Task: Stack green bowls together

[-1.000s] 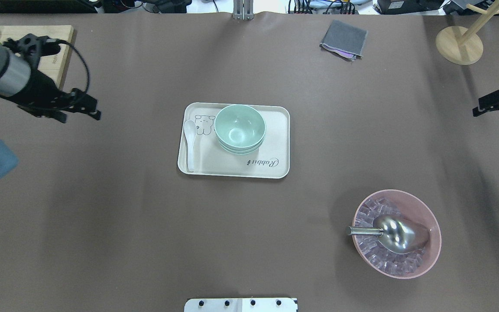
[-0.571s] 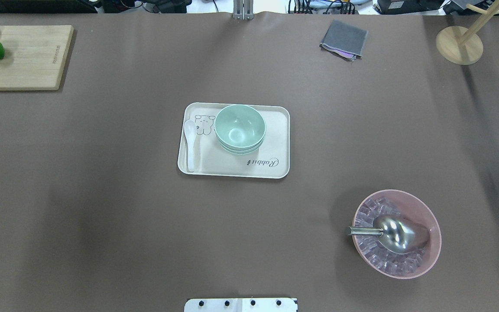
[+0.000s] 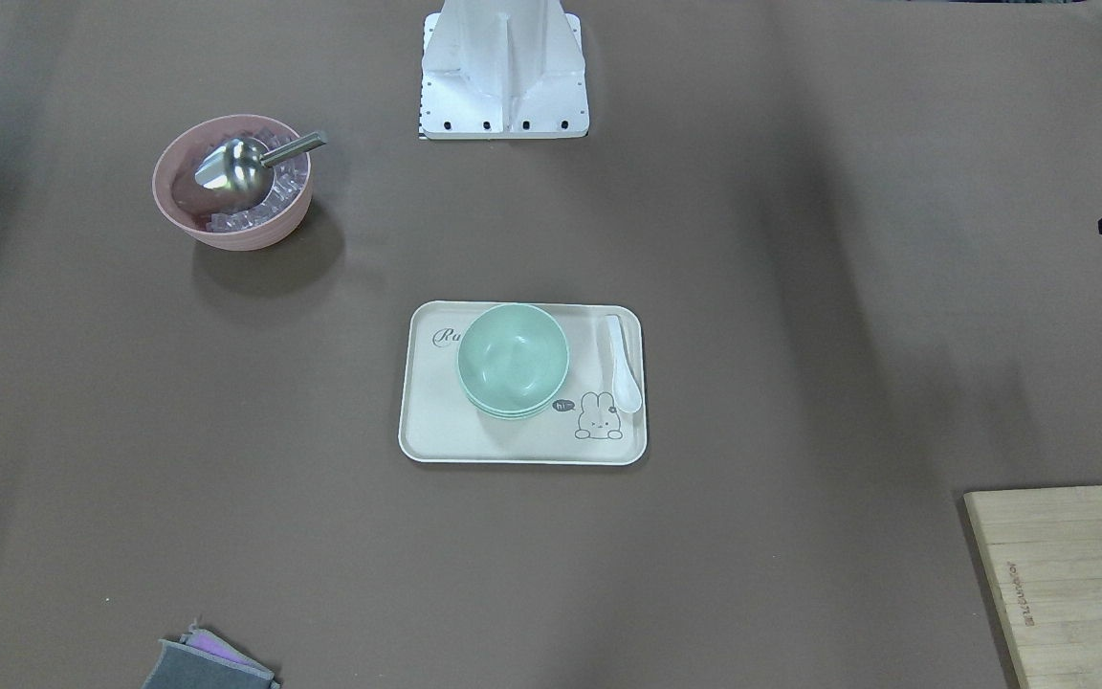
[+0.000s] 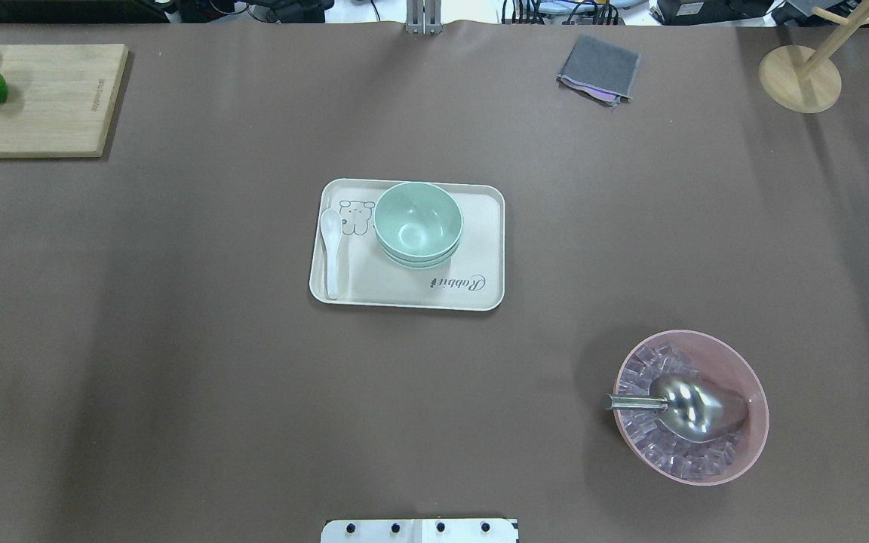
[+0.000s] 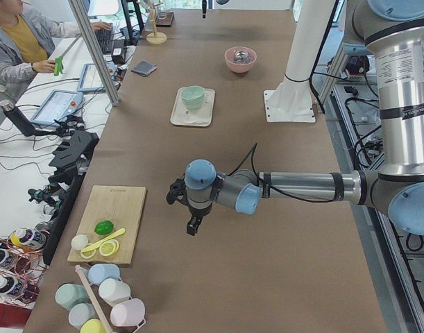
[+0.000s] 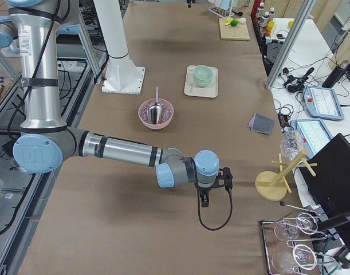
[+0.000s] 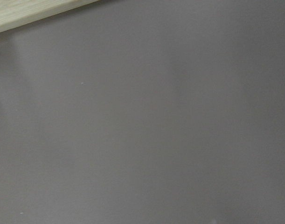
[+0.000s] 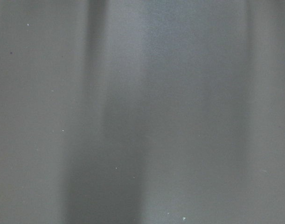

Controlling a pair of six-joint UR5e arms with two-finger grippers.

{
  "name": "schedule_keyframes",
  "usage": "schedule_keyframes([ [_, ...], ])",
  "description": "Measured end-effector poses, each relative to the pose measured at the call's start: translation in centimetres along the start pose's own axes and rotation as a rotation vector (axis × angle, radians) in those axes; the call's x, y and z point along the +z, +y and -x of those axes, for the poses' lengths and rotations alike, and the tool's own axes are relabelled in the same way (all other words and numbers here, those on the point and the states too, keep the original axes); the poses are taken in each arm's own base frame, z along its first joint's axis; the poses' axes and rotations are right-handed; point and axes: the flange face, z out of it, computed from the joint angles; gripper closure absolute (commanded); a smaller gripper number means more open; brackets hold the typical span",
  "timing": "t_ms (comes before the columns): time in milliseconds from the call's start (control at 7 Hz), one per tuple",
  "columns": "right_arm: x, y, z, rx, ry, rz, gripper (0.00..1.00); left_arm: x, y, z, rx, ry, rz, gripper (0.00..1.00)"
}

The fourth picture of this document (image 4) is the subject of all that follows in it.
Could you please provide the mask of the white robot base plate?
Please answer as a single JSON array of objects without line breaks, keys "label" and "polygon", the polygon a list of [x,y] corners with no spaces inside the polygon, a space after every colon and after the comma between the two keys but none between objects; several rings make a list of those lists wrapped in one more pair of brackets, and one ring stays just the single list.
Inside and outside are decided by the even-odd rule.
[{"label": "white robot base plate", "polygon": [[500,517],[332,520],[321,542],[518,542],[517,520]]}]

